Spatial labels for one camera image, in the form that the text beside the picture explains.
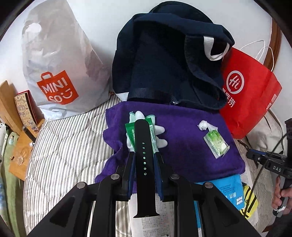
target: green tissue packet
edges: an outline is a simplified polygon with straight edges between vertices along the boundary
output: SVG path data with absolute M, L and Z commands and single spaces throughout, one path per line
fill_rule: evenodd
M 159 152 L 159 150 L 158 150 L 157 143 L 156 143 L 154 125 L 152 123 L 153 117 L 155 118 L 154 115 L 148 115 L 145 117 L 145 120 L 149 123 L 151 142 L 152 142 L 152 150 L 153 150 L 153 154 L 154 154 L 155 152 Z M 125 127 L 126 127 L 128 137 L 129 137 L 131 144 L 132 144 L 134 151 L 135 151 L 135 122 L 126 123 Z
M 217 130 L 209 131 L 204 136 L 204 140 L 216 159 L 224 156 L 230 148 L 230 146 L 228 146 L 228 144 L 224 141 L 223 137 Z

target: white sticker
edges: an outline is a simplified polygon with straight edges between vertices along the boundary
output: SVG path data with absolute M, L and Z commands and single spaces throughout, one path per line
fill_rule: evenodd
M 236 199 L 236 205 L 242 203 L 242 196 Z
M 271 103 L 268 104 L 268 107 L 266 108 L 266 110 L 268 110 L 271 107 Z
M 272 103 L 275 101 L 275 99 L 277 98 L 276 94 L 273 95 L 273 98 L 272 98 Z

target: wooden nightstand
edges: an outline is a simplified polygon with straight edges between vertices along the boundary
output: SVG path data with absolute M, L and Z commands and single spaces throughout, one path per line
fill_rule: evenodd
M 38 128 L 41 128 L 44 121 L 44 119 L 41 120 L 41 122 L 38 124 Z M 30 127 L 28 127 L 28 129 L 35 137 L 37 137 L 37 134 Z M 23 163 L 18 165 L 16 162 L 11 161 L 9 166 L 9 172 L 23 181 L 25 180 L 25 173 L 32 151 L 32 147 L 29 146 L 30 142 L 31 139 L 29 139 L 24 131 L 21 131 L 12 155 L 16 157 L 17 153 L 21 154 L 23 156 Z

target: navy blue bag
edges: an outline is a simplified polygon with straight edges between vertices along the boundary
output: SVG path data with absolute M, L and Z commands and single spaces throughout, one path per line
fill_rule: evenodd
M 218 110 L 226 104 L 220 66 L 231 34 L 200 10 L 168 1 L 120 31 L 112 65 L 121 100 Z

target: red paper bag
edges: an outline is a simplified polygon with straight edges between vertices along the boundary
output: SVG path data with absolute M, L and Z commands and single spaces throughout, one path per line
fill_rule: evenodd
M 78 98 L 77 91 L 66 71 L 62 71 L 55 76 L 50 72 L 44 72 L 41 74 L 41 79 L 41 81 L 37 82 L 37 85 L 48 101 L 64 105 Z
M 260 62 L 232 48 L 222 63 L 227 104 L 220 110 L 233 138 L 242 139 L 263 118 L 282 87 Z

